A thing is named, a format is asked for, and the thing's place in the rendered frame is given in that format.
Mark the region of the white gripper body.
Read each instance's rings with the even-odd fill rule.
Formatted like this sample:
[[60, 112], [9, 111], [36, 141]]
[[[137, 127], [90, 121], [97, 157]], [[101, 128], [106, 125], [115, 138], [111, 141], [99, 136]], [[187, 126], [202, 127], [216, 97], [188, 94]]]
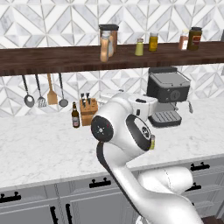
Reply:
[[113, 90], [113, 89], [104, 89], [101, 94], [100, 94], [100, 98], [98, 99], [99, 103], [106, 103], [108, 100], [110, 100], [113, 96], [115, 96], [116, 94], [120, 94], [122, 93], [123, 90], [119, 89], [119, 90]]

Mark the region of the brown beer bottle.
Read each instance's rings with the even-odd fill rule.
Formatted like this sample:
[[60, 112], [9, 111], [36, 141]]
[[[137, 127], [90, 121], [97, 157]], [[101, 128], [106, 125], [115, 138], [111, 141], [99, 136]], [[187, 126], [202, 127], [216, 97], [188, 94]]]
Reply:
[[73, 102], [72, 122], [73, 122], [73, 127], [74, 128], [79, 128], [80, 127], [80, 116], [79, 116], [79, 112], [76, 108], [76, 103], [75, 102]]

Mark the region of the tan shaker bottle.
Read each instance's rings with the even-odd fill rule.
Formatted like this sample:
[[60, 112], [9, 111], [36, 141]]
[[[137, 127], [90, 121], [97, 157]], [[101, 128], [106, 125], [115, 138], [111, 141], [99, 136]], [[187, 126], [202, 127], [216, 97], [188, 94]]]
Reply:
[[101, 62], [107, 62], [109, 58], [109, 36], [108, 32], [101, 35]]

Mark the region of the red-brown spice shaker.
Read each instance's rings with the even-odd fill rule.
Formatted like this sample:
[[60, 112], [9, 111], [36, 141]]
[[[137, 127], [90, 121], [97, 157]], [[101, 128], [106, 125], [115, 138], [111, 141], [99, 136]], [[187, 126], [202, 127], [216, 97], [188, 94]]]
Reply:
[[181, 35], [180, 35], [180, 38], [179, 38], [179, 43], [178, 43], [178, 49], [179, 50], [185, 50], [187, 48], [188, 35], [189, 35], [188, 30], [183, 30], [181, 32]]

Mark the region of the grey cabinet door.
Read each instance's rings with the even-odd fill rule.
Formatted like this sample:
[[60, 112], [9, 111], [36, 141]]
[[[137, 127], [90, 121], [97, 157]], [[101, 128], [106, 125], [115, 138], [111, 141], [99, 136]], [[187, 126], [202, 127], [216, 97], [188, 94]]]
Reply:
[[41, 203], [0, 207], [0, 224], [53, 224], [50, 207], [55, 207], [58, 224], [62, 224], [58, 208], [52, 204]]
[[134, 211], [121, 192], [87, 193], [60, 199], [67, 220], [70, 204], [73, 224], [133, 224]]

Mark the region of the wooden knife block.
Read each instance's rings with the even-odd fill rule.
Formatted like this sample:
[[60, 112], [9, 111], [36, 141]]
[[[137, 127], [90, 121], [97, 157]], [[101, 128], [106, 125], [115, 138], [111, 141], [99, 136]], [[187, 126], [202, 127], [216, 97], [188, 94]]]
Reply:
[[80, 117], [83, 126], [89, 126], [92, 122], [93, 116], [98, 111], [98, 104], [95, 98], [90, 101], [80, 101]]

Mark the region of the hanging metal ladle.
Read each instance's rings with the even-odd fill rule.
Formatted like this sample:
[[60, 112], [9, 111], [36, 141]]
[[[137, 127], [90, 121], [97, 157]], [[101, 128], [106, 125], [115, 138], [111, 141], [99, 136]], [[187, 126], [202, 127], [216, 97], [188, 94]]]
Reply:
[[[59, 73], [59, 84], [60, 84], [60, 89], [63, 89], [63, 84], [62, 84], [62, 78], [61, 78], [61, 73]], [[66, 100], [65, 98], [62, 98], [59, 101], [59, 105], [64, 108], [68, 105], [68, 100]]]

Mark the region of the black espresso machine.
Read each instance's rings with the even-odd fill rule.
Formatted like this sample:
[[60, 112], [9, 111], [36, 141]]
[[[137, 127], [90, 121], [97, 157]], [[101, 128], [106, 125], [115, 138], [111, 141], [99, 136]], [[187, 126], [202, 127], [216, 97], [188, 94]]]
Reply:
[[182, 117], [178, 114], [178, 102], [188, 102], [189, 112], [193, 113], [188, 100], [191, 81], [174, 66], [150, 67], [148, 75], [146, 95], [158, 100], [150, 123], [156, 128], [179, 126]]

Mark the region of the hanging wooden spatula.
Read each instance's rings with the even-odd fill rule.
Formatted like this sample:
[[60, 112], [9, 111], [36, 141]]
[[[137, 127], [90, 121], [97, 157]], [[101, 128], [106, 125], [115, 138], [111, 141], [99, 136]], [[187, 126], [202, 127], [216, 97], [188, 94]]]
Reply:
[[56, 93], [53, 91], [52, 81], [51, 81], [51, 75], [47, 75], [48, 84], [49, 84], [49, 92], [47, 94], [47, 100], [49, 105], [56, 105], [58, 103], [58, 98]]

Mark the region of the black-lidded brown canister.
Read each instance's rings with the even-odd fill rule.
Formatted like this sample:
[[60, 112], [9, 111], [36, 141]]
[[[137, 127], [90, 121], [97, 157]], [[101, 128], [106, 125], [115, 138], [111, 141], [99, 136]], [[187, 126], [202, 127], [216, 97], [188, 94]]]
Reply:
[[117, 24], [100, 24], [99, 25], [100, 34], [105, 31], [110, 31], [113, 37], [113, 49], [114, 52], [117, 50], [117, 33], [119, 30], [119, 26]]

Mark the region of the yellow jar with silver lid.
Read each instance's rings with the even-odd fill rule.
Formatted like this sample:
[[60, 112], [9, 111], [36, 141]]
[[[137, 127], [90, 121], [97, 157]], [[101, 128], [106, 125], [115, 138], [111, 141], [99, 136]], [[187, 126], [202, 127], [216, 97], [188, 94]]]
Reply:
[[158, 49], [158, 33], [152, 32], [149, 37], [149, 51], [155, 52]]

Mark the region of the hanging slotted metal spatula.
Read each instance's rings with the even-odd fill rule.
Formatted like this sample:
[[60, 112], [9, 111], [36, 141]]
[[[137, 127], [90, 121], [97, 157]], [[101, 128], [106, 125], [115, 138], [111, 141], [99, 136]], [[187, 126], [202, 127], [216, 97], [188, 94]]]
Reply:
[[[37, 82], [38, 91], [40, 92], [39, 77], [37, 75], [35, 75], [35, 79]], [[46, 99], [42, 95], [40, 95], [38, 98], [38, 106], [40, 108], [43, 108], [46, 106]]]

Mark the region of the dark jar with red label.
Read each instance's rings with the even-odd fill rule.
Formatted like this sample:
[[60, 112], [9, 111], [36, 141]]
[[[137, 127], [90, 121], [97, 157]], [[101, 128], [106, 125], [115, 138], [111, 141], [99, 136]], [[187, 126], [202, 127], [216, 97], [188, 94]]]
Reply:
[[187, 44], [188, 50], [196, 51], [199, 49], [201, 35], [202, 35], [201, 27], [191, 28], [191, 30], [189, 31], [189, 36], [188, 36], [188, 44]]

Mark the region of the grey drawer front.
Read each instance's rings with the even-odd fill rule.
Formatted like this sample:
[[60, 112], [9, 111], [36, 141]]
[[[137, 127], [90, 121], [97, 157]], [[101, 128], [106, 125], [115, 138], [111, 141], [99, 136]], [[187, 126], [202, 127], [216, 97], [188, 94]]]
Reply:
[[[111, 181], [111, 185], [106, 185], [97, 188], [90, 188], [89, 184], [95, 179], [97, 182], [103, 181], [106, 178]], [[59, 197], [67, 197], [72, 195], [86, 194], [86, 193], [105, 193], [107, 190], [116, 189], [117, 184], [110, 175], [103, 175], [100, 177], [83, 178], [77, 180], [70, 180], [55, 185], [55, 191]]]
[[7, 197], [7, 196], [13, 195], [14, 192], [18, 192], [18, 194], [21, 196], [21, 200], [0, 203], [0, 207], [14, 206], [14, 205], [19, 205], [26, 202], [33, 202], [33, 201], [47, 199], [46, 189], [43, 185], [30, 187], [30, 188], [24, 188], [24, 189], [11, 190], [7, 192], [0, 192], [0, 194], [4, 193], [5, 197]]
[[201, 218], [215, 216], [218, 213], [221, 204], [221, 201], [213, 202], [210, 200], [193, 202], [193, 205]]
[[183, 193], [191, 202], [204, 200], [217, 202], [224, 200], [223, 173], [208, 173], [207, 175], [194, 176], [193, 183], [200, 185], [201, 189]]
[[[205, 165], [210, 165], [209, 169], [205, 170], [200, 170], [200, 171], [191, 171], [191, 164], [194, 164], [195, 166], [200, 165], [201, 162], [204, 162]], [[191, 172], [193, 176], [196, 176], [197, 174], [206, 174], [210, 173], [213, 171], [218, 171], [219, 169], [224, 167], [224, 158], [219, 157], [219, 158], [212, 158], [208, 160], [201, 160], [201, 161], [196, 161], [196, 162], [191, 162], [186, 166]]]

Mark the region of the dark wooden wall shelf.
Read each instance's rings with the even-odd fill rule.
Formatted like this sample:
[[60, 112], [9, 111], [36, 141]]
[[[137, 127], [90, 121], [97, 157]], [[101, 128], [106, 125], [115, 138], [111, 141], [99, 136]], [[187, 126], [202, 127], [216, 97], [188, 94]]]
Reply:
[[202, 42], [197, 51], [163, 43], [156, 52], [145, 47], [142, 56], [135, 55], [135, 48], [119, 45], [105, 63], [100, 61], [98, 45], [0, 49], [0, 76], [224, 63], [224, 42], [220, 41]]

